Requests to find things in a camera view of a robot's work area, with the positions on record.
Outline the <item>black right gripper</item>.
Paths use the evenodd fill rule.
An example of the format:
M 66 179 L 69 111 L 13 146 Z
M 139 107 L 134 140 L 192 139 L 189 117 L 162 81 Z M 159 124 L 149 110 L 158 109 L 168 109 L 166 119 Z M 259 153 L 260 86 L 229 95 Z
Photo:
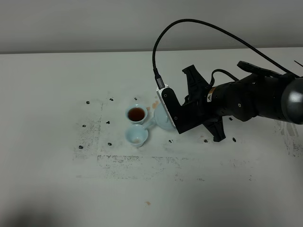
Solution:
M 227 85 L 210 86 L 194 65 L 182 72 L 187 77 L 188 95 L 181 107 L 181 125 L 203 124 L 214 142 L 222 141 L 226 138 L 222 117 L 227 115 Z

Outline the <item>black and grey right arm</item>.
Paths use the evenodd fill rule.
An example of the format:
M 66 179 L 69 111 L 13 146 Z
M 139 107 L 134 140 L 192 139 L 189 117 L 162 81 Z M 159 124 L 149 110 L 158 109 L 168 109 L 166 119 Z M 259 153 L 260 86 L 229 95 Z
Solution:
M 237 79 L 225 70 L 216 69 L 213 74 L 219 72 L 232 79 L 218 86 L 214 86 L 214 78 L 207 82 L 194 65 L 182 70 L 187 76 L 188 95 L 183 104 L 185 113 L 179 121 L 179 133 L 202 124 L 215 142 L 222 141 L 225 138 L 224 116 L 233 116 L 242 122 L 256 116 L 297 124 L 303 122 L 301 110 L 293 117 L 286 114 L 290 87 L 299 85 L 302 79 L 293 73 L 279 74 L 244 61 L 237 66 L 249 75 Z

